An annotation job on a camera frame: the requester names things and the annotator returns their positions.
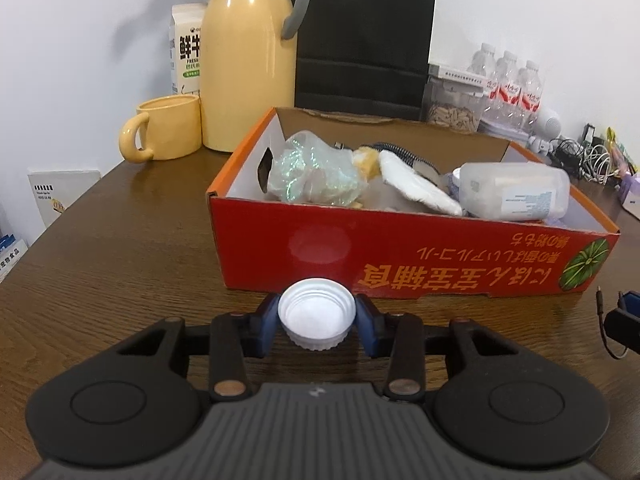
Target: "yellow pitcher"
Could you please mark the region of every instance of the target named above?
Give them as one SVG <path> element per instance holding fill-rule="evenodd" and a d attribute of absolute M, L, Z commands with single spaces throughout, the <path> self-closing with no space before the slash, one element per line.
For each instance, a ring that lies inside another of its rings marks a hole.
<path fill-rule="evenodd" d="M 200 31 L 202 142 L 232 152 L 271 107 L 291 107 L 309 0 L 210 0 Z"/>

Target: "white round speaker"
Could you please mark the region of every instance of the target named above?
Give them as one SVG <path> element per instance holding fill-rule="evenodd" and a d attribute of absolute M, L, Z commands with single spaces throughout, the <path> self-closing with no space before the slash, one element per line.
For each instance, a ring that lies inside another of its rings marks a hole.
<path fill-rule="evenodd" d="M 538 117 L 533 125 L 533 133 L 542 139 L 555 139 L 562 131 L 562 123 L 558 114 L 548 107 L 540 107 Z"/>

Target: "mug handle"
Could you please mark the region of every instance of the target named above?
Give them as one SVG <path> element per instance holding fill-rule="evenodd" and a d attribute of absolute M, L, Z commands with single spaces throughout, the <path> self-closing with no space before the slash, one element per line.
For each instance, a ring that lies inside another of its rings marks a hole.
<path fill-rule="evenodd" d="M 124 123 L 118 137 L 118 147 L 125 160 L 129 162 L 145 162 L 153 158 L 154 152 L 151 148 L 145 148 L 144 150 L 136 148 L 136 134 L 140 126 L 148 122 L 149 114 L 142 112 Z"/>

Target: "red cardboard box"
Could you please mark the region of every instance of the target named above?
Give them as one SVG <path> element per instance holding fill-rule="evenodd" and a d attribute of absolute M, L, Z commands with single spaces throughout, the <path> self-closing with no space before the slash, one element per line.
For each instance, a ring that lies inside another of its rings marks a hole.
<path fill-rule="evenodd" d="M 618 240 L 617 226 L 572 187 L 568 228 L 431 214 L 267 202 L 268 150 L 311 130 L 350 148 L 393 142 L 447 173 L 465 162 L 517 162 L 514 143 L 431 124 L 273 109 L 243 139 L 207 191 L 229 288 L 280 292 L 310 277 L 374 298 L 424 294 L 530 296 L 580 292 Z"/>

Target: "gray ribbed surface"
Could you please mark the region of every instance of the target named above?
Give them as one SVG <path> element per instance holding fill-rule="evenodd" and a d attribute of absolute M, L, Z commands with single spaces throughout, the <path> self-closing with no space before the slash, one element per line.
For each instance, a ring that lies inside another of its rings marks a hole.
<path fill-rule="evenodd" d="M 369 384 L 264 384 L 215 405 L 200 429 L 144 465 L 85 471 L 43 463 L 30 480 L 606 480 L 586 463 L 555 472 L 488 466 L 445 442 L 417 406 Z"/>

